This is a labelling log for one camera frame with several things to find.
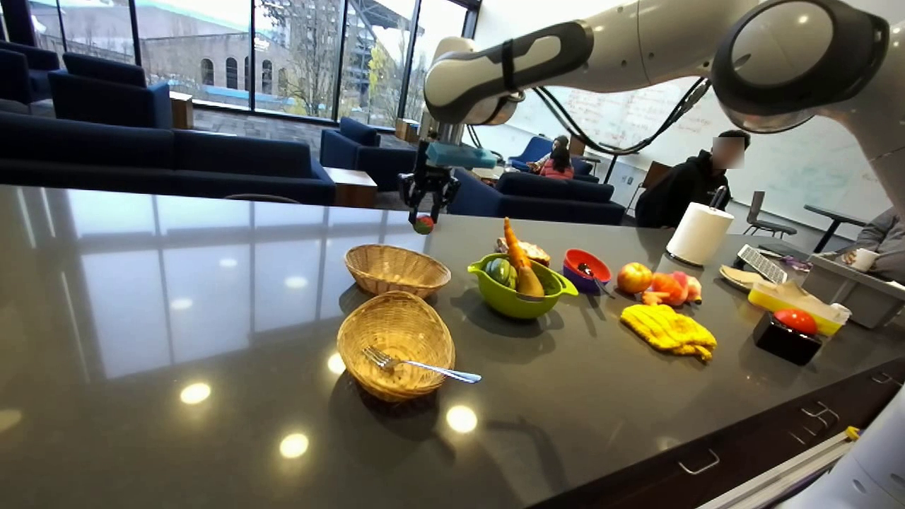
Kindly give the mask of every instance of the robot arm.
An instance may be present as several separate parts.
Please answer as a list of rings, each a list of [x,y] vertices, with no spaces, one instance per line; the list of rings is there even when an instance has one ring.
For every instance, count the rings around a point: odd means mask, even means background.
[[[503,125],[535,85],[615,92],[709,75],[743,130],[845,125],[905,218],[905,48],[890,27],[903,20],[905,2],[637,0],[487,51],[442,46],[425,101],[442,125]]]

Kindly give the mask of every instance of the glossy countertop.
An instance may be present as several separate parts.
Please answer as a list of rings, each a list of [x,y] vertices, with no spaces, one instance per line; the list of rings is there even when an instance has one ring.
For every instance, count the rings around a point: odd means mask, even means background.
[[[468,263],[499,218],[0,187],[0,505],[528,505],[889,358],[905,333],[845,324],[797,366],[752,342],[762,310],[670,259],[663,232],[516,221],[561,266],[584,245],[704,282],[709,364],[639,342],[632,300],[509,321]],[[436,398],[380,403],[336,355],[369,300],[346,252],[448,263],[436,310],[459,366]]]

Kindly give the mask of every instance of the blue armchair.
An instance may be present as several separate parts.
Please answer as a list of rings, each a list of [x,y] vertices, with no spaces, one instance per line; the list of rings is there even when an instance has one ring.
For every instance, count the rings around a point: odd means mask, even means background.
[[[60,119],[173,126],[171,85],[144,85],[144,70],[110,60],[65,54],[67,70],[50,74]]]
[[[380,190],[400,190],[400,171],[417,170],[417,147],[356,119],[343,119],[336,130],[319,132],[319,163],[366,170]]]
[[[459,191],[451,214],[535,218],[572,224],[623,224],[626,205],[615,202],[615,187],[588,181],[548,181],[528,171],[507,171],[499,187],[456,170]]]
[[[533,136],[520,154],[509,154],[509,163],[528,171],[528,163],[544,157],[555,147],[544,132]]]
[[[55,51],[43,51],[35,46],[18,46],[18,43],[0,43],[0,51],[5,54],[0,62],[0,75],[18,75],[25,70],[25,88],[22,82],[9,85],[9,91],[4,91],[4,98],[14,98],[14,101],[39,101],[39,98],[50,98],[50,85],[49,85],[49,74],[60,67],[60,57]]]

